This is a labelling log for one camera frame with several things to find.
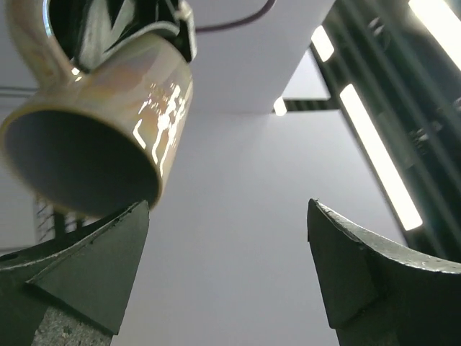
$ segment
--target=mug handle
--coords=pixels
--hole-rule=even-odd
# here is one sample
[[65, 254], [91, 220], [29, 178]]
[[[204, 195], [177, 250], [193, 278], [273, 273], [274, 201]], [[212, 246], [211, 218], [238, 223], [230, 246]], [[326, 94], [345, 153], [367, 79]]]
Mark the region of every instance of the mug handle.
[[49, 3], [50, 0], [5, 0], [10, 37], [40, 89], [68, 84], [81, 75], [53, 34]]

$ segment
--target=glossy mug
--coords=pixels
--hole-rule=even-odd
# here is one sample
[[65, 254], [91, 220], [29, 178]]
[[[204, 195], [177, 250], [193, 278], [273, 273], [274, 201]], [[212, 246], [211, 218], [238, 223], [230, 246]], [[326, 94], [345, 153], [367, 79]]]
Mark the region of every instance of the glossy mug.
[[39, 89], [0, 127], [4, 161], [64, 212], [102, 217], [139, 200], [152, 208], [192, 100], [189, 66], [147, 33], [86, 74], [59, 46], [49, 1], [6, 0], [10, 35]]

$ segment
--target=tube light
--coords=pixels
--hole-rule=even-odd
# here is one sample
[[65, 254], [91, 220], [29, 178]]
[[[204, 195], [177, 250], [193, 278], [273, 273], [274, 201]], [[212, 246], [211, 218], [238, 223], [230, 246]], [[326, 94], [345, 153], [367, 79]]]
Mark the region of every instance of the tube light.
[[406, 231], [423, 224], [397, 169], [352, 84], [339, 95]]
[[274, 102], [274, 111], [275, 115], [282, 117], [283, 115], [287, 114], [287, 106], [285, 106], [285, 101], [282, 97], [279, 97]]
[[315, 29], [312, 35], [312, 43], [323, 62], [327, 61], [333, 55], [334, 47], [322, 25]]
[[461, 21], [443, 0], [410, 0], [415, 15], [461, 70]]

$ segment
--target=wire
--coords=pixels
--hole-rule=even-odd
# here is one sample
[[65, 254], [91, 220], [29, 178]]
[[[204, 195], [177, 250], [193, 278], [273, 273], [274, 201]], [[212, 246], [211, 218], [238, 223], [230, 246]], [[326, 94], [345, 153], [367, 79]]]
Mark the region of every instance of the wire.
[[271, 9], [274, 8], [274, 5], [276, 2], [277, 0], [267, 0], [264, 6], [258, 12], [255, 12], [248, 17], [245, 17], [245, 18], [233, 21], [233, 22], [226, 22], [222, 24], [206, 25], [204, 27], [197, 27], [195, 29], [195, 32], [197, 34], [207, 34], [211, 32], [220, 32], [220, 31], [235, 29], [237, 27], [243, 27], [265, 16]]

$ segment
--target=mug opening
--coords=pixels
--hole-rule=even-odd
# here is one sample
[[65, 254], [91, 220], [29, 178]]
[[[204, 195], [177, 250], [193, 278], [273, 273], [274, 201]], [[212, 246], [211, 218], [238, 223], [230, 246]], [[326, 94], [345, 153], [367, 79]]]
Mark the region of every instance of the mug opening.
[[161, 181], [142, 148], [86, 115], [40, 110], [4, 131], [4, 153], [19, 178], [50, 202], [102, 217], [158, 199]]

